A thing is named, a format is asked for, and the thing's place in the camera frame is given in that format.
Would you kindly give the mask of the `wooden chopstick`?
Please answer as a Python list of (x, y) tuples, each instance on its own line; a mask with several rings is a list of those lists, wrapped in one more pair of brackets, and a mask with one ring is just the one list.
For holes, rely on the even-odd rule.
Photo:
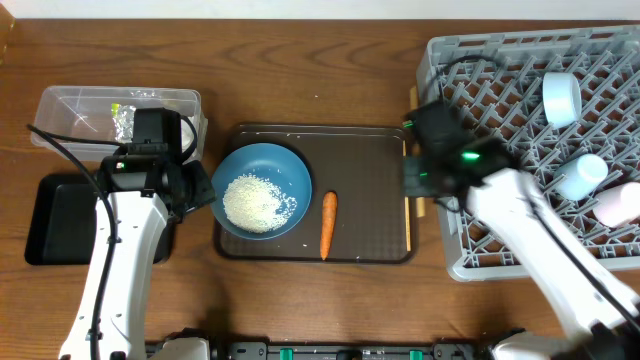
[[(419, 96), (416, 86), (413, 86), (409, 91), (410, 110), (416, 110), (419, 107)], [(413, 155), (419, 155), (421, 153), (420, 145), (414, 142), (412, 145)], [(426, 199), (424, 197), (417, 197), (415, 199), (416, 215), (418, 218), (422, 218), (426, 215)]]
[[(402, 155), (405, 157), (407, 155), (407, 146), (406, 140), (402, 142)], [(405, 214), (405, 240), (406, 240), (406, 251), (407, 253), (411, 253), (412, 251), (412, 243), (411, 243), (411, 216), (410, 216), (410, 201), (409, 197), (404, 197), (404, 214)]]

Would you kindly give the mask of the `white napkin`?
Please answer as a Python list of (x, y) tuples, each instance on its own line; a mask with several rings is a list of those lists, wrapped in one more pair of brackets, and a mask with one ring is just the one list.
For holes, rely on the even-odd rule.
[(190, 117), (181, 118), (181, 146), (182, 151), (186, 152), (197, 144), (197, 131)]

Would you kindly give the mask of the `aluminium foil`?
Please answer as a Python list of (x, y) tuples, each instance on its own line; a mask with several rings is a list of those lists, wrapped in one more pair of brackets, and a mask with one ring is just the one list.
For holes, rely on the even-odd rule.
[(133, 105), (119, 105), (118, 114), (115, 117), (112, 116), (115, 127), (115, 140), (120, 143), (128, 143), (133, 138), (136, 107)]

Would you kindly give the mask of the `light blue cup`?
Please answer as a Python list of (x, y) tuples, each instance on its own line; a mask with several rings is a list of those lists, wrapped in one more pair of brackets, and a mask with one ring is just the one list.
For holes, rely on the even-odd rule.
[(581, 155), (556, 170), (554, 178), (560, 179), (556, 191), (567, 200), (582, 200), (605, 180), (608, 173), (604, 159), (595, 154)]

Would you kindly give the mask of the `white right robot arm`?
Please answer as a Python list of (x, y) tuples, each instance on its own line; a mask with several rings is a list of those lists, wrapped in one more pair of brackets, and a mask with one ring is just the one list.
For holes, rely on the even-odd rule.
[(406, 115), (421, 148), (405, 174), (409, 197), (452, 196), (515, 255), (550, 303), (565, 337), (519, 330), (488, 346), (488, 359), (636, 359), (639, 295), (581, 246), (536, 179), (495, 137), (474, 138), (442, 100)]

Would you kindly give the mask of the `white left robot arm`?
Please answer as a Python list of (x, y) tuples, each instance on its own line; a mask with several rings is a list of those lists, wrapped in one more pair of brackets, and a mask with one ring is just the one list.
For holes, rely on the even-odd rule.
[(104, 158), (90, 179), (98, 199), (93, 252), (62, 359), (144, 359), (152, 265), (166, 227), (215, 198), (202, 164), (184, 148), (189, 119), (138, 109), (130, 143)]

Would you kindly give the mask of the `grey dishwasher rack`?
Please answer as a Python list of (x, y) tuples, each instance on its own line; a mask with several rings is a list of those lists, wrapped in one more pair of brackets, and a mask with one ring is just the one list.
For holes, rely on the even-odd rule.
[[(551, 127), (543, 77), (576, 77), (578, 120)], [(442, 99), (478, 137), (503, 140), (534, 174), (546, 199), (582, 245), (609, 270), (639, 265), (639, 224), (616, 228), (594, 217), (596, 200), (563, 198), (556, 170), (583, 154), (600, 156), (603, 189), (639, 178), (639, 29), (635, 25), (436, 37), (416, 72), (421, 103)]]

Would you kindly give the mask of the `pile of white rice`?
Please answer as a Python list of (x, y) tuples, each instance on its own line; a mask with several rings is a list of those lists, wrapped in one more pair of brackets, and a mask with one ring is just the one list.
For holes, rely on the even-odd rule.
[(284, 226), (297, 209), (295, 197), (287, 195), (268, 178), (243, 174), (233, 180), (223, 196), (228, 220), (250, 233), (262, 234)]

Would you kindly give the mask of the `brown serving tray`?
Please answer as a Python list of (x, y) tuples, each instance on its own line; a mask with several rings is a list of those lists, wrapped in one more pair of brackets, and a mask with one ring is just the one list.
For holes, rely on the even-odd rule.
[(329, 263), (402, 264), (406, 251), (402, 142), (397, 128), (244, 124), (226, 145), (231, 153), (253, 143), (274, 143), (308, 166), (311, 204), (292, 230), (254, 241), (222, 227), (214, 232), (218, 253), (229, 259), (320, 262), (322, 199), (338, 197)]

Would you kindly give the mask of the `dark blue plate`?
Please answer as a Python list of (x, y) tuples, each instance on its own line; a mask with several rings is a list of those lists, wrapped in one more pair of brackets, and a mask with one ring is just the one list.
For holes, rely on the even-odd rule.
[(218, 224), (243, 239), (264, 241), (292, 230), (312, 200), (312, 178), (294, 151), (255, 143), (231, 152), (212, 179)]

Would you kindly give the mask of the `orange carrot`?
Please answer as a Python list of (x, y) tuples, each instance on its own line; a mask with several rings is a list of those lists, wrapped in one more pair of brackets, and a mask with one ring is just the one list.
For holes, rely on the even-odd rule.
[(322, 203), (322, 224), (320, 240), (320, 256), (322, 260), (326, 260), (330, 253), (337, 217), (337, 207), (337, 194), (333, 191), (327, 192), (323, 198)]

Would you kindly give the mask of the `clear plastic bin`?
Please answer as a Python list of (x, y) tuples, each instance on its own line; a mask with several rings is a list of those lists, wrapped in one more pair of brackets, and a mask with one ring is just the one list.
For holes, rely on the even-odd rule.
[(91, 144), (65, 141), (61, 144), (81, 161), (99, 162), (113, 154), (115, 141), (124, 141), (122, 123), (113, 117), (116, 105), (122, 112), (166, 108), (188, 117), (198, 138), (191, 158), (202, 158), (208, 120), (202, 113), (200, 94), (191, 89), (50, 86), (41, 96), (34, 126), (53, 134), (91, 139)]

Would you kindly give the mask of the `black tray bin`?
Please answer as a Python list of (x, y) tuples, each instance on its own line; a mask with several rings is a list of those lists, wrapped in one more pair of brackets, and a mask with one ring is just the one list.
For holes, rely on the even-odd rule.
[(96, 234), (97, 197), (78, 173), (54, 173), (39, 183), (24, 252), (38, 265), (87, 265)]

